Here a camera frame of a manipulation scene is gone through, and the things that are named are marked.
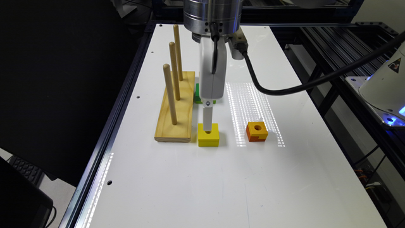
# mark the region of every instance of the black object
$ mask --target black object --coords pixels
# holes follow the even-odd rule
[[[355,165],[359,164],[360,162],[368,158],[372,153],[374,153],[378,148],[379,148],[378,145],[375,146],[374,149],[372,149],[370,152],[367,153],[367,155],[364,155],[364,157],[360,158],[358,161],[354,162],[354,164]]]
[[[302,85],[298,85],[295,87],[291,87],[291,88],[287,88],[287,89],[280,89],[280,90],[269,90],[269,89],[265,89],[263,88],[260,83],[258,82],[258,79],[256,78],[256,74],[254,73],[251,61],[249,59],[249,56],[247,55],[247,48],[244,44],[238,44],[237,48],[239,50],[239,52],[243,55],[243,57],[246,60],[246,65],[249,69],[249,73],[251,74],[252,77],[252,81],[254,86],[257,88],[258,91],[267,94],[267,95],[273,95],[273,96],[281,96],[281,95],[287,95],[287,94],[292,94],[295,92],[301,92],[301,91],[305,91],[307,89],[311,89],[315,86],[318,86],[322,83],[325,82],[329,82],[333,79],[336,79],[340,76],[343,76],[345,73],[349,73],[359,67],[362,67],[364,64],[374,60],[375,58],[385,54],[386,52],[391,51],[393,48],[395,48],[396,46],[400,45],[402,42],[405,41],[405,32],[399,34],[397,37],[395,37],[394,39],[392,39],[391,41],[389,41],[388,43],[384,44],[382,47],[380,47],[377,50],[374,50],[373,52],[362,56],[361,58],[359,58],[356,61],[353,61],[352,63],[343,66],[340,69],[337,69],[334,72],[331,72],[323,77],[319,77],[317,79],[314,79],[310,82],[307,82],[305,84]]]
[[[45,227],[53,201],[3,159],[0,180],[0,227]]]
[[[55,221],[56,214],[58,213],[55,206],[52,206],[52,208],[55,210],[55,212],[53,213],[51,221],[45,226],[45,228],[48,228],[53,223],[53,221]]]
[[[383,186],[373,186],[367,189],[369,192],[372,192],[376,199],[381,203],[390,203],[392,198],[390,197],[388,191]]]
[[[17,156],[12,156],[9,164],[13,166],[25,178],[27,178],[31,183],[39,187],[40,180],[44,176],[44,173],[40,168],[27,161],[22,160]]]
[[[136,52],[109,0],[0,7],[0,147],[77,186]]]

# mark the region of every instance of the square block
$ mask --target square block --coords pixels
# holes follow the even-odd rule
[[[220,132],[218,124],[213,123],[212,130],[207,133],[203,130],[203,124],[198,124],[198,146],[219,146],[220,145]]]
[[[268,132],[264,122],[248,122],[246,126],[247,137],[249,142],[266,141]]]

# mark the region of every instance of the orange block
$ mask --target orange block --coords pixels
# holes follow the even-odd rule
[[[264,142],[268,136],[264,122],[248,122],[246,126],[249,142]]]

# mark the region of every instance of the white table surface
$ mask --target white table surface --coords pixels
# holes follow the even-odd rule
[[[242,28],[262,86],[300,84],[269,27]],[[180,38],[183,70],[198,77],[199,46],[183,26]],[[307,93],[260,94],[229,52],[220,146],[197,146],[196,104],[191,142],[156,142],[170,41],[172,25],[158,25],[86,227],[386,227]],[[246,123],[258,120],[269,137],[249,142]]]

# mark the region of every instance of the metal cylinder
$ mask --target metal cylinder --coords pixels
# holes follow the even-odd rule
[[[209,24],[218,24],[220,35],[239,29],[243,0],[184,0],[184,26],[191,32],[209,35]]]

